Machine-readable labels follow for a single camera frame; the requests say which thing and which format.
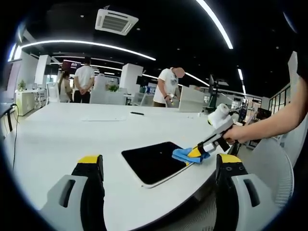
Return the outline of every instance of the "cable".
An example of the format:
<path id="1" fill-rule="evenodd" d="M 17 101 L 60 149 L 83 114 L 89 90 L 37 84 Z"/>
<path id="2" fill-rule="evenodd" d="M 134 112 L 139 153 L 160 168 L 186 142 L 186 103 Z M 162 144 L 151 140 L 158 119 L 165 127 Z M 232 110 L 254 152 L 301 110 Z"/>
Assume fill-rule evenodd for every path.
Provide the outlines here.
<path id="1" fill-rule="evenodd" d="M 13 104 L 13 106 L 17 107 L 17 120 L 16 120 L 16 134 L 15 134 L 15 141 L 14 141 L 14 156 L 13 156 L 13 171 L 15 166 L 15 155 L 16 155 L 16 140 L 17 140 L 17 127 L 18 127 L 18 118 L 19 118 L 19 108 L 16 104 Z"/>
<path id="2" fill-rule="evenodd" d="M 14 118 L 16 120 L 16 123 L 19 123 L 18 120 L 16 119 L 15 112 L 13 112 L 13 116 L 14 116 Z"/>

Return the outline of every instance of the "ceiling vent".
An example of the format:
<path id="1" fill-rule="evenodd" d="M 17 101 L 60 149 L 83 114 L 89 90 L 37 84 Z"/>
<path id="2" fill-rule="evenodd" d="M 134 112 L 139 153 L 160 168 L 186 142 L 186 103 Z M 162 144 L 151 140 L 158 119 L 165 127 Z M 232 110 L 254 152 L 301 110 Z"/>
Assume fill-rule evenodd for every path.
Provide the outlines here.
<path id="1" fill-rule="evenodd" d="M 138 18 L 110 10 L 99 9 L 97 12 L 96 30 L 127 35 L 138 22 Z"/>

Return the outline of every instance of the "black ceiling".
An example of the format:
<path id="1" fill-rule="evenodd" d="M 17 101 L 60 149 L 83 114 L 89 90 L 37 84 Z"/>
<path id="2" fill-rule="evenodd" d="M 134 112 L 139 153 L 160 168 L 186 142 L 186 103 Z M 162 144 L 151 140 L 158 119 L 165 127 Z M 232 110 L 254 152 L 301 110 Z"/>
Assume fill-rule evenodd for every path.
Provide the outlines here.
<path id="1" fill-rule="evenodd" d="M 224 26 L 233 50 L 229 50 L 211 18 L 195 0 L 101 0 L 57 2 L 47 11 L 31 15 L 27 30 L 37 41 L 73 39 L 106 43 L 149 55 L 156 61 L 109 48 L 68 43 L 44 44 L 44 51 L 35 47 L 25 51 L 87 55 L 138 64 L 152 76 L 158 76 L 163 68 L 181 66 L 204 81 L 213 74 L 214 78 L 228 82 L 228 87 L 221 88 L 243 92 L 237 72 L 240 68 L 247 94 L 270 97 L 284 87 L 289 82 L 287 62 L 293 35 L 278 7 L 270 0 L 206 2 Z M 97 11 L 108 5 L 109 10 L 139 19 L 128 35 L 94 29 Z M 121 68 L 120 64 L 104 61 L 93 64 Z M 180 83 L 203 86 L 189 76 Z"/>

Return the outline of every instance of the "khaki pants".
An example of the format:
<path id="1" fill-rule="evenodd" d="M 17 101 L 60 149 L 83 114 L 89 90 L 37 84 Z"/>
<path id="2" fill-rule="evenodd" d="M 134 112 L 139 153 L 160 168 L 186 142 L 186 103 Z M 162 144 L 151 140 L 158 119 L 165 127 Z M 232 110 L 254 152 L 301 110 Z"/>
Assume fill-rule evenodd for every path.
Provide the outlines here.
<path id="1" fill-rule="evenodd" d="M 153 107 L 166 107 L 166 104 L 153 101 Z"/>

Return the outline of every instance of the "blue cloth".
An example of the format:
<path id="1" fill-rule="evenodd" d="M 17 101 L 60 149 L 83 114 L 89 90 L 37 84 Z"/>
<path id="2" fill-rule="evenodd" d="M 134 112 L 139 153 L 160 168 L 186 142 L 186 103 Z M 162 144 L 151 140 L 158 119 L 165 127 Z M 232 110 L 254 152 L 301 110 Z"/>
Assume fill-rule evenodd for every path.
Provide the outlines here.
<path id="1" fill-rule="evenodd" d="M 203 159 L 209 158 L 209 153 L 204 153 L 200 157 L 188 157 L 188 154 L 192 151 L 192 148 L 186 148 L 186 149 L 175 149 L 172 153 L 172 158 L 176 160 L 180 160 L 185 163 L 201 163 Z"/>

